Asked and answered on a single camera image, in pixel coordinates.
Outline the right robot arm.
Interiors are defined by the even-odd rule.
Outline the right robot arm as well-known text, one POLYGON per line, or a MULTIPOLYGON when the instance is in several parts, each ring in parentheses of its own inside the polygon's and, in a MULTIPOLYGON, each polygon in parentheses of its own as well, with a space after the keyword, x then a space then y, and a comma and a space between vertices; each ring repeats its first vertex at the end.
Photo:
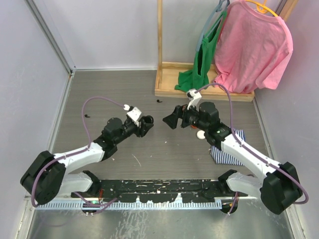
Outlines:
POLYGON ((277 215, 290 205, 301 203, 302 196, 305 202, 308 201, 294 165, 272 160, 240 139, 232 128, 221 122, 214 103, 204 102, 199 107, 178 105, 172 114, 163 118, 172 129, 177 127, 179 120, 182 128, 191 125, 202 130, 210 145, 234 157, 254 174, 249 177, 236 171, 225 173, 223 181, 218 184, 222 195, 242 192, 259 198, 269 211, 277 215))

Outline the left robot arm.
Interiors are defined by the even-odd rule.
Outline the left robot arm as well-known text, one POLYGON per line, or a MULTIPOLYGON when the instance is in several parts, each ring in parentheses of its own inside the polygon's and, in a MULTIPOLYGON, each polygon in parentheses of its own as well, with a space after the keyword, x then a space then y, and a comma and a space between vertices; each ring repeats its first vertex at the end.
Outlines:
POLYGON ((41 152, 23 174, 20 184, 39 205, 76 192, 95 197, 101 190, 100 180, 88 170, 78 174, 73 171, 110 158, 119 143, 133 134, 144 137, 153 125, 152 116, 142 116, 137 122, 130 117, 125 121, 111 118, 90 146, 66 153, 41 152))

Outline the blue striped cloth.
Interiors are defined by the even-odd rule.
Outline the blue striped cloth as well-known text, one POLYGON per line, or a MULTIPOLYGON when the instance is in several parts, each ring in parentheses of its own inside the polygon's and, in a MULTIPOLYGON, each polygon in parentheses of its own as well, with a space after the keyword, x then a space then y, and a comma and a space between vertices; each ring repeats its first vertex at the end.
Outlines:
MULTIPOLYGON (((246 141, 246 136, 244 130, 234 129, 234 132, 243 140, 246 141)), ((239 160, 231 156, 228 153, 223 152, 215 146, 211 147, 210 155, 216 164, 222 165, 234 165, 234 166, 244 166, 239 160)))

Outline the white earbud charging case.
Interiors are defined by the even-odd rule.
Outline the white earbud charging case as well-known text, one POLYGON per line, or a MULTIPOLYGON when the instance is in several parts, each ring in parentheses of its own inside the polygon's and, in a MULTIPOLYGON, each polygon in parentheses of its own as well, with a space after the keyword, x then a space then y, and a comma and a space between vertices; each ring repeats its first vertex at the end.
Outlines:
POLYGON ((205 139, 205 132, 203 130, 199 130, 196 133, 196 136, 197 136, 198 139, 203 140, 203 139, 205 139))

